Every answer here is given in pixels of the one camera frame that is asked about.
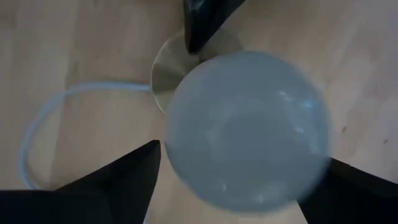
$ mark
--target glass sphere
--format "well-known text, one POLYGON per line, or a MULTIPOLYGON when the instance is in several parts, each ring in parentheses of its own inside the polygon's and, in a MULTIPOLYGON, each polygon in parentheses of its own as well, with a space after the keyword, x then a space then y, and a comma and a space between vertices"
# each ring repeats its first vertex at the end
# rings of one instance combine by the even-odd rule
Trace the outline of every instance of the glass sphere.
POLYGON ((265 53, 219 56, 194 68, 169 104, 166 132, 177 175, 203 200, 234 212, 301 200, 328 167, 321 94, 265 53))

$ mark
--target clear glass ball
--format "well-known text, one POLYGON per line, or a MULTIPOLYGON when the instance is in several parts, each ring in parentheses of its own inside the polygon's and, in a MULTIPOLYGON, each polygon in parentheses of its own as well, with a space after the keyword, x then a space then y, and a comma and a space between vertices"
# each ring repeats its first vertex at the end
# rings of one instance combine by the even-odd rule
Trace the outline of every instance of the clear glass ball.
POLYGON ((320 92, 265 53, 223 55, 194 68, 169 104, 166 132, 177 175, 203 200, 234 212, 301 200, 328 167, 320 92))

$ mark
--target white cable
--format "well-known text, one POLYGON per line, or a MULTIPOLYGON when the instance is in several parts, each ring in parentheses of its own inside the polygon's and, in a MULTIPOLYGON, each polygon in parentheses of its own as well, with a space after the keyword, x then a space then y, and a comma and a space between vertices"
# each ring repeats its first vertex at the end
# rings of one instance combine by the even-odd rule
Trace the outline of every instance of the white cable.
POLYGON ((93 82, 83 83, 72 86, 67 91, 59 93, 51 97, 46 104, 40 109, 36 117, 30 122, 27 127, 24 137, 22 138, 21 148, 19 151, 19 172, 21 173, 22 180, 26 187, 30 189, 39 189, 39 186, 30 179, 29 171, 27 168, 27 158, 30 149, 30 143, 34 137, 37 129, 45 119, 45 117, 59 104, 61 104, 67 96, 81 93, 90 90, 129 90, 129 91, 149 91, 149 85, 128 83, 128 82, 93 82))

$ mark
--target light wood surface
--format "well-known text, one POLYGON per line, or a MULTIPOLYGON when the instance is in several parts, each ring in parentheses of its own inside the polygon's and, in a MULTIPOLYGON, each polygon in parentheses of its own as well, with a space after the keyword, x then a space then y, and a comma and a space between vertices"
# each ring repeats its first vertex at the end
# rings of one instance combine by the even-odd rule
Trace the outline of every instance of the light wood surface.
MULTIPOLYGON (((398 183, 398 2, 247 0, 224 24, 245 49, 301 69, 324 93, 333 157, 398 183)), ((148 83, 162 44, 183 26, 180 0, 0 0, 0 187, 23 188, 16 160, 28 121, 52 94, 89 81, 148 83)), ((164 139, 149 93, 68 99, 40 130, 30 165, 54 188, 164 139)), ((163 151, 148 223, 306 223, 296 203, 237 215, 197 199, 163 151)))

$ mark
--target wooden table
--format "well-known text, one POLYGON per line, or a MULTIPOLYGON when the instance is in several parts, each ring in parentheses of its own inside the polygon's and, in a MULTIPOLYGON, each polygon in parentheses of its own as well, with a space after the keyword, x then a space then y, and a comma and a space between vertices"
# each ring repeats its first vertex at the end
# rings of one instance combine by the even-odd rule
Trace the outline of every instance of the wooden table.
MULTIPOLYGON (((16 149, 39 105, 80 82, 148 83, 157 51, 182 28, 183 15, 179 0, 19 0, 10 8, 12 22, 2 23, 0 16, 1 31, 8 34, 0 46, 12 46, 0 52, 12 62, 10 88, 2 89, 10 97, 1 103, 13 102, 2 118, 13 128, 1 130, 10 139, 1 152, 8 160, 1 186, 18 188, 16 149)), ((395 0, 247 0, 223 29, 245 49, 274 54, 317 84, 333 122, 334 158, 398 183, 397 11, 395 0)), ((151 139, 164 139, 164 116, 149 93, 85 93, 51 117, 37 136, 30 164, 45 187, 56 187, 151 139)), ((296 203, 263 217, 205 204, 178 180, 165 152, 148 218, 148 223, 306 223, 296 203)))

